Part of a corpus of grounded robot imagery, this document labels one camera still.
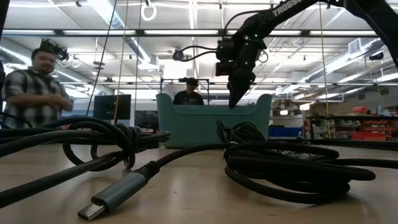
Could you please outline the black aluminium table frame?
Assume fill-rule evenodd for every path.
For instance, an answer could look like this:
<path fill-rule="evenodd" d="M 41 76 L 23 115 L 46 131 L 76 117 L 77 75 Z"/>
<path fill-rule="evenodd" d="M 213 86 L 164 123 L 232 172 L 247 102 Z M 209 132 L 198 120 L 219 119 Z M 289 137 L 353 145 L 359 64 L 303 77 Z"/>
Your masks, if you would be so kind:
<path fill-rule="evenodd" d="M 292 144 L 309 143 L 311 145 L 355 147 L 398 152 L 398 141 L 365 141 L 351 139 L 268 139 L 270 142 L 287 142 Z"/>

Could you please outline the black computer monitor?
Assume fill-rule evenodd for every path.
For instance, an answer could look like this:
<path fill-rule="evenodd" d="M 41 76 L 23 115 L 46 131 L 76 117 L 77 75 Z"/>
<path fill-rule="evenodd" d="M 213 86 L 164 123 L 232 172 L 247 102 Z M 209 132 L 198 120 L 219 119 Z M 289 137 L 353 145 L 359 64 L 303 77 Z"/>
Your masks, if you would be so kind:
<path fill-rule="evenodd" d="M 129 120 L 131 95 L 105 95 L 94 97 L 93 117 L 103 120 Z"/>

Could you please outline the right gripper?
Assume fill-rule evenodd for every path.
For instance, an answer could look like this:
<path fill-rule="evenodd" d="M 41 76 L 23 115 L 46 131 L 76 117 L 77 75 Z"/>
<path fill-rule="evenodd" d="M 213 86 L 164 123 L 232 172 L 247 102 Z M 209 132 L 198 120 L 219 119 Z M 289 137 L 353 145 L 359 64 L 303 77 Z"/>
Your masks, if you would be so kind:
<path fill-rule="evenodd" d="M 228 78 L 229 107 L 235 108 L 240 99 L 249 90 L 256 76 L 253 72 L 262 50 L 267 47 L 263 38 L 256 32 L 237 31 L 233 36 L 235 69 Z"/>

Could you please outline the person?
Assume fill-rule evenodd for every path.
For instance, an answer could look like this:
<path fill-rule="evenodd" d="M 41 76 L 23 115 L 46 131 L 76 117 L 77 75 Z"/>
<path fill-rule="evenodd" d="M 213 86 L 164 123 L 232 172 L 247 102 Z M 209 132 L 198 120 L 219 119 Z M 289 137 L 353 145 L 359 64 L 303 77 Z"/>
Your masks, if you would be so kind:
<path fill-rule="evenodd" d="M 41 127 L 72 111 L 73 101 L 54 77 L 56 56 L 52 49 L 40 47 L 31 55 L 32 65 L 6 75 L 3 88 L 5 112 L 20 118 L 5 118 L 10 128 Z"/>
<path fill-rule="evenodd" d="M 186 90 L 175 94 L 173 104 L 175 105 L 204 105 L 203 97 L 195 90 L 199 86 L 198 80 L 188 78 L 186 81 Z"/>

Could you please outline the black overhead beam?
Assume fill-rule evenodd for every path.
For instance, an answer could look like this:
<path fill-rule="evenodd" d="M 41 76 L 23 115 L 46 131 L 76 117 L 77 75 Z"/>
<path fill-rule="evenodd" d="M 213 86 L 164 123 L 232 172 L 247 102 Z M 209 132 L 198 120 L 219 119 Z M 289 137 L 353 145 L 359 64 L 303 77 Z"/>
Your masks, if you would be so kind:
<path fill-rule="evenodd" d="M 222 37 L 232 36 L 235 29 L 4 29 L 4 37 Z M 385 34 L 373 30 L 311 30 L 274 29 L 270 32 L 256 32 L 260 37 L 326 37 L 326 38 L 393 38 L 395 34 Z"/>

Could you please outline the black cable grey plugs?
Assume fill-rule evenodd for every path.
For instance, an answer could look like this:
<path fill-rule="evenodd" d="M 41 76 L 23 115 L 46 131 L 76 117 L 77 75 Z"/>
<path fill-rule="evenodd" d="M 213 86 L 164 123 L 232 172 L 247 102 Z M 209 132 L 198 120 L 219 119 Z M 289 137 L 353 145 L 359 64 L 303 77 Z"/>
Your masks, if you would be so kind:
<path fill-rule="evenodd" d="M 398 161 L 342 159 L 337 151 L 285 142 L 227 142 L 177 150 L 128 173 L 100 191 L 78 212 L 85 220 L 111 213 L 147 185 L 163 166 L 189 154 L 223 150 L 225 174 L 237 184 L 266 197 L 293 203 L 319 205 L 334 201 L 350 190 L 350 181 L 376 178 L 370 167 L 398 170 Z"/>

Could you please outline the teal plastic bin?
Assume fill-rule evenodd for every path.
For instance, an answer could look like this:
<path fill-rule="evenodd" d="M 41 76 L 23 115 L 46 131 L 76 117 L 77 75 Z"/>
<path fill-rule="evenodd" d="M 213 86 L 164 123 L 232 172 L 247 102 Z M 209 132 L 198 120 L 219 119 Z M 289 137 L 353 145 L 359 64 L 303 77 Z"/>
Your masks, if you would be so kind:
<path fill-rule="evenodd" d="M 255 105 L 175 105 L 169 95 L 156 95 L 159 130 L 170 133 L 164 143 L 167 148 L 186 148 L 220 142 L 218 120 L 231 128 L 241 122 L 250 122 L 260 133 L 268 136 L 272 96 L 261 95 Z"/>

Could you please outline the blue storage bins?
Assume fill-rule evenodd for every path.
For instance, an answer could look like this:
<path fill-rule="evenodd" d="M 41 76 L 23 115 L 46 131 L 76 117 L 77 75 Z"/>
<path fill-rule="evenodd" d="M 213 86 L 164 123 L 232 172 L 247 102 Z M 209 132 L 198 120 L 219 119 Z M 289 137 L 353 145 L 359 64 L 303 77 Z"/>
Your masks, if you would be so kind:
<path fill-rule="evenodd" d="M 286 128 L 279 126 L 270 126 L 268 136 L 269 137 L 287 137 L 297 138 L 302 128 Z"/>

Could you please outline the shelf with red bins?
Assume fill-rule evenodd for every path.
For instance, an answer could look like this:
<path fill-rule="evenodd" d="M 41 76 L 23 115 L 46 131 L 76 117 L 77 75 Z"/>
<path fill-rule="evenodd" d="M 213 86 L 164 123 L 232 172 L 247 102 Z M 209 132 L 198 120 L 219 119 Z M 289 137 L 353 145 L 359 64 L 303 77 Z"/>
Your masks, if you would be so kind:
<path fill-rule="evenodd" d="M 308 138 L 398 141 L 398 112 L 382 110 L 372 114 L 365 107 L 352 113 L 307 116 Z"/>

